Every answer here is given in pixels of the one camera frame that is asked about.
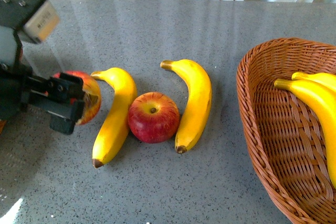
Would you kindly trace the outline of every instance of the banana stem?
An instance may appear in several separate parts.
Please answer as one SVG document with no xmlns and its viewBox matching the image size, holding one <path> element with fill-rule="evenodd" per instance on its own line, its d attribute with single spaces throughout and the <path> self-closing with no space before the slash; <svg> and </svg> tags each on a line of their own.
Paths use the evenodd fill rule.
<svg viewBox="0 0 336 224">
<path fill-rule="evenodd" d="M 278 79 L 274 82 L 274 87 L 278 89 L 286 89 L 288 90 L 292 81 L 284 80 L 284 79 Z"/>
<path fill-rule="evenodd" d="M 91 77 L 93 77 L 95 80 L 101 80 L 101 73 L 102 71 L 95 71 L 91 73 Z"/>
<path fill-rule="evenodd" d="M 172 70 L 172 60 L 164 60 L 160 63 L 160 67 L 165 69 L 165 70 Z"/>
<path fill-rule="evenodd" d="M 303 72 L 295 72 L 292 74 L 292 80 L 302 80 L 307 79 L 309 77 L 309 74 L 303 73 Z"/>
</svg>

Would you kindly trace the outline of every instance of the basket rim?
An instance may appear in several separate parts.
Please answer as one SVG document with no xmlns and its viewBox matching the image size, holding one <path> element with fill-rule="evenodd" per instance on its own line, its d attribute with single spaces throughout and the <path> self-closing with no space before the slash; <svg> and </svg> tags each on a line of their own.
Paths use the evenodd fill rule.
<svg viewBox="0 0 336 224">
<path fill-rule="evenodd" d="M 244 136 L 247 143 L 248 153 L 253 165 L 253 168 L 259 177 L 262 185 L 265 187 L 269 197 L 276 207 L 287 216 L 293 223 L 311 223 L 317 224 L 288 194 L 286 189 L 281 185 L 280 180 L 275 175 L 269 164 L 269 158 L 266 155 L 264 147 L 260 141 L 261 134 L 256 124 L 256 115 L 253 111 L 252 102 L 248 99 L 249 90 L 246 88 L 248 83 L 248 66 L 258 53 L 265 48 L 270 48 L 279 45 L 304 45 L 315 44 L 317 47 L 326 47 L 326 50 L 335 50 L 336 46 L 323 42 L 306 40 L 298 37 L 280 37 L 262 42 L 247 51 L 241 59 L 236 73 L 237 95 L 239 103 L 239 114 L 243 123 Z M 258 136 L 254 139 L 256 143 L 249 144 L 248 140 L 253 141 L 250 132 L 247 131 L 244 125 L 248 125 L 253 134 Z"/>
</svg>

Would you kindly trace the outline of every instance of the screw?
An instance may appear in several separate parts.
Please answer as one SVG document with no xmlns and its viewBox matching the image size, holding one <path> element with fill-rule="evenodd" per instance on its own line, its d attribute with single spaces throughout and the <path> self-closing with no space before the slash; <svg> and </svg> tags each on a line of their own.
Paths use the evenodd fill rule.
<svg viewBox="0 0 336 224">
<path fill-rule="evenodd" d="M 20 5 L 20 6 L 26 6 L 27 3 L 26 3 L 26 1 L 24 1 L 24 0 L 19 0 L 19 5 Z"/>
<path fill-rule="evenodd" d="M 11 0 L 2 0 L 5 3 L 9 3 Z"/>
<path fill-rule="evenodd" d="M 63 89 L 64 89 L 64 88 L 63 88 L 63 86 L 62 86 L 62 85 L 58 85 L 58 86 L 57 86 L 57 90 L 58 90 L 59 92 L 62 92 L 62 91 L 63 91 Z"/>
</svg>

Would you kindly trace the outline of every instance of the countertop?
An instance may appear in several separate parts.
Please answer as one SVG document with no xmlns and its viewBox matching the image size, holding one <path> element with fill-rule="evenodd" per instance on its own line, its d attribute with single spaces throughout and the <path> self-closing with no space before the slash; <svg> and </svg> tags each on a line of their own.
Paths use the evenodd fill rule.
<svg viewBox="0 0 336 224">
<path fill-rule="evenodd" d="M 165 59 L 200 63 L 213 84 L 205 131 L 185 154 L 173 138 L 145 144 L 129 134 L 95 169 L 91 151 L 113 90 L 72 135 L 49 129 L 36 108 L 11 118 L 0 135 L 0 223 L 290 223 L 270 200 L 247 152 L 236 69 L 244 54 L 279 37 L 336 44 L 336 6 L 196 0 L 51 0 L 60 24 L 42 44 L 24 43 L 25 63 L 48 78 L 120 67 L 138 94 L 159 91 L 183 113 L 187 86 L 160 68 Z"/>
</svg>

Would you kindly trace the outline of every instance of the banana tip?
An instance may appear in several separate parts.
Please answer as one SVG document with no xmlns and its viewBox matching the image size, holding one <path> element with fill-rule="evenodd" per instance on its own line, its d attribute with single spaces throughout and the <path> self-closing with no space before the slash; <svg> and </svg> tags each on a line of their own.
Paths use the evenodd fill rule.
<svg viewBox="0 0 336 224">
<path fill-rule="evenodd" d="M 92 164 L 94 166 L 94 168 L 99 168 L 101 166 L 103 166 L 104 164 L 102 162 L 100 162 L 98 159 L 93 158 L 92 159 Z"/>
<path fill-rule="evenodd" d="M 160 67 L 163 69 L 171 70 L 172 69 L 172 60 L 164 60 L 160 63 Z"/>
<path fill-rule="evenodd" d="M 187 148 L 185 146 L 183 146 L 183 145 L 178 146 L 176 148 L 176 152 L 179 153 L 179 154 L 183 154 L 183 153 L 187 152 Z"/>
</svg>

